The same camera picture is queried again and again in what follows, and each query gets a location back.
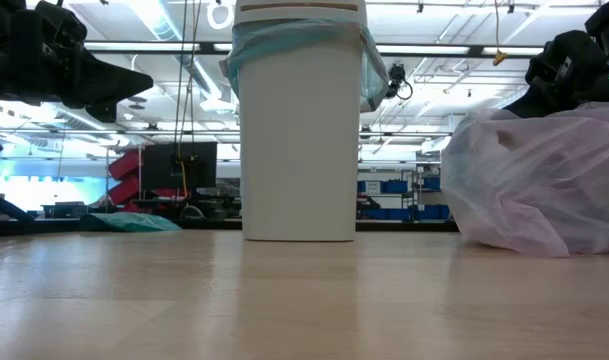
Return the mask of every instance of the teal cloth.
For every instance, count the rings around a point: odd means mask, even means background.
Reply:
[[[88,214],[81,219],[82,230],[153,232],[182,230],[161,216],[136,213]]]
[[[386,65],[377,51],[371,33],[364,26],[343,20],[265,20],[233,27],[233,50],[220,62],[233,91],[239,97],[239,71],[253,59],[359,31],[362,39],[361,112],[375,111],[388,90]]]

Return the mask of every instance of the white plastic bag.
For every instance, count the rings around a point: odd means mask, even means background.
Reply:
[[[609,251],[609,104],[489,115],[460,124],[443,152],[442,191],[461,232],[523,254]]]

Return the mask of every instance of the plastic bag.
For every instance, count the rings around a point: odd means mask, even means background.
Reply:
[[[523,254],[608,252],[609,104],[492,117],[461,123],[442,154],[442,191],[461,232]]]
[[[137,213],[88,214],[80,219],[84,231],[153,232],[182,230],[161,216]]]
[[[235,94],[239,95],[239,71],[245,62],[328,40],[351,31],[359,31],[362,40],[360,110],[375,111],[388,89],[386,65],[368,29],[354,22],[330,19],[266,20],[235,25],[233,50],[227,59],[220,62],[220,67]]]

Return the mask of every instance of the table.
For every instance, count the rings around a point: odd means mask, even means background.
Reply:
[[[2,359],[609,359],[609,255],[450,233],[0,238]]]

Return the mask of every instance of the white trash can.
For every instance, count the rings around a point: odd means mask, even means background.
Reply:
[[[366,26],[365,3],[238,0],[236,4],[236,25],[316,18]],[[240,67],[246,239],[354,240],[361,67],[357,31],[259,57]]]

